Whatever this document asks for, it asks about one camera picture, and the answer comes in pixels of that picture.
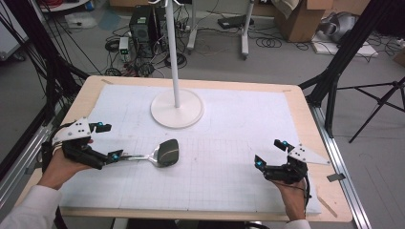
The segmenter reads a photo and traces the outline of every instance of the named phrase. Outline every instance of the white lamp base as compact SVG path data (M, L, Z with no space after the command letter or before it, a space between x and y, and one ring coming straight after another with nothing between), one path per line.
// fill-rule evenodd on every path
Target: white lamp base
M175 106L175 96L169 90L158 94L152 102L152 117L161 125L173 129L192 126L203 116L203 102L191 91L180 89L181 105Z

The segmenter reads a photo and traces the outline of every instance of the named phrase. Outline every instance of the metal rail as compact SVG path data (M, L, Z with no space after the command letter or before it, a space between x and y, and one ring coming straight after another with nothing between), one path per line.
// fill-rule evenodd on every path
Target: metal rail
M330 155L330 161L336 171L336 174L343 174L346 178L340 180L340 185L342 186L343 192L346 196L348 204L351 208L353 219L359 229L371 229L369 219L367 218L366 212L361 204L360 198L355 191L354 185L352 183L349 171L346 168L345 162L337 148L336 141L330 138L327 130L325 129L325 115L321 108L313 107L309 105L309 109L312 112L312 116L315 119L316 125L318 127L319 133L327 147L328 153Z

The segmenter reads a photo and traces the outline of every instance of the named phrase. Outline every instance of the hand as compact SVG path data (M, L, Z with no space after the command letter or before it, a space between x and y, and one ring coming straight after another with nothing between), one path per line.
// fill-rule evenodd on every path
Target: hand
M301 181L292 184L285 184L280 180L272 180L271 182L280 190L289 220L305 219L304 190L306 184L304 180L301 179Z
M59 190L77 172L90 169L90 166L71 161L64 157L62 148L55 150L53 158L38 185Z

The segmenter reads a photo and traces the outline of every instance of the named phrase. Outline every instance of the black frame post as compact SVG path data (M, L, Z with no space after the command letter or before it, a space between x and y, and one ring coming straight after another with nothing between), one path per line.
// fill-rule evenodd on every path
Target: black frame post
M363 46L373 29L378 25L394 0L372 0L364 9L352 31L343 40L341 48L338 50L328 67L319 75L299 85L301 89L306 89L315 85L312 92L306 96L307 102L315 107L321 107L322 100L328 94L327 113L325 118L325 128L329 137L332 134L332 122L334 104L336 100L336 89L342 72Z

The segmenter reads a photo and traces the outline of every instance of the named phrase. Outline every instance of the grid paper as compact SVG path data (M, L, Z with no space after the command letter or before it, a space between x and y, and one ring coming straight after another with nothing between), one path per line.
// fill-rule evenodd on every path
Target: grid paper
M101 171L82 171L63 186L61 206L284 213L278 189L254 167L254 155L267 164L286 163L287 155L273 146L274 139L299 142L284 94L193 89L204 103L202 119L173 130L150 115L154 97L166 90L106 85L89 121L113 128L92 134L92 147L104 154L123 149L145 155L175 138L178 163L156 168L149 161L121 161ZM311 191L307 212L320 213L315 189Z

